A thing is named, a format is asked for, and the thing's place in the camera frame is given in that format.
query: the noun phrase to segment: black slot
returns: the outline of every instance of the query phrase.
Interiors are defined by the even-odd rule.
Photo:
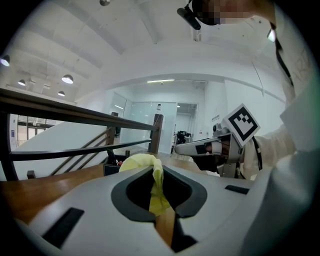
[[[234,186],[234,185],[228,185],[225,187],[226,190],[230,190],[233,192],[237,192],[240,194],[246,195],[249,192],[249,188],[241,187],[241,186]]]
[[[70,208],[65,214],[42,236],[47,242],[60,248],[72,229],[75,227],[84,210]]]
[[[154,182],[152,166],[119,182],[111,192],[114,207],[131,221],[155,223],[156,216],[149,212]]]
[[[207,190],[200,183],[163,167],[163,193],[180,218],[195,216],[207,200]]]
[[[184,234],[184,231],[182,230],[180,224],[180,220],[178,219],[178,216],[175,215],[171,249],[175,253],[178,253],[190,246],[193,246],[196,243],[197,241],[192,236]]]

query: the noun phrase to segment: metal railing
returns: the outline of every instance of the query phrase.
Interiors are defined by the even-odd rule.
[[[11,151],[10,147],[10,114],[48,118],[59,121],[119,127],[151,131],[150,139],[120,143],[117,145],[94,146],[52,151]],[[54,158],[74,157],[120,149],[142,143],[150,143],[148,151],[158,153],[163,116],[156,114],[154,125],[127,120],[117,116],[72,106],[53,100],[35,97],[15,91],[0,89],[0,160],[7,181],[17,181],[17,173],[13,161],[32,161]]]

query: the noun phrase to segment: glass wall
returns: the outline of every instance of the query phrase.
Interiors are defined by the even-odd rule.
[[[161,104],[161,110],[157,110],[158,104]],[[177,114],[176,102],[133,102],[131,107],[126,106],[124,118],[137,121],[140,123],[154,125],[155,115],[163,115],[163,123],[159,144],[159,152],[170,154],[173,134],[175,128],[175,120]],[[120,142],[128,143],[150,138],[150,131],[122,129]],[[149,143],[141,144],[140,147],[148,149]]]
[[[56,125],[56,120],[19,115],[17,125],[18,147],[32,137],[42,133],[46,129]]]

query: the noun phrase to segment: head-mounted camera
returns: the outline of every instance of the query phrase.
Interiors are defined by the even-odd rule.
[[[189,8],[189,4],[192,1],[192,10]],[[195,30],[200,30],[201,25],[196,18],[202,23],[214,26],[220,24],[219,18],[211,17],[210,12],[203,10],[203,0],[189,0],[188,4],[184,8],[179,8],[177,13]]]

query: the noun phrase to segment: doorway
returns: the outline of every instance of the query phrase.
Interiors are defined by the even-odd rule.
[[[125,114],[125,108],[127,104],[127,99],[120,96],[117,93],[113,94],[112,102],[111,102],[111,107],[109,114],[111,115],[113,112],[117,113],[119,118],[123,118]],[[114,144],[119,144],[120,142],[120,133],[121,133],[121,128],[116,127],[115,128],[115,134],[114,134]]]
[[[193,141],[197,115],[197,104],[178,103],[174,126],[174,144],[189,143]]]

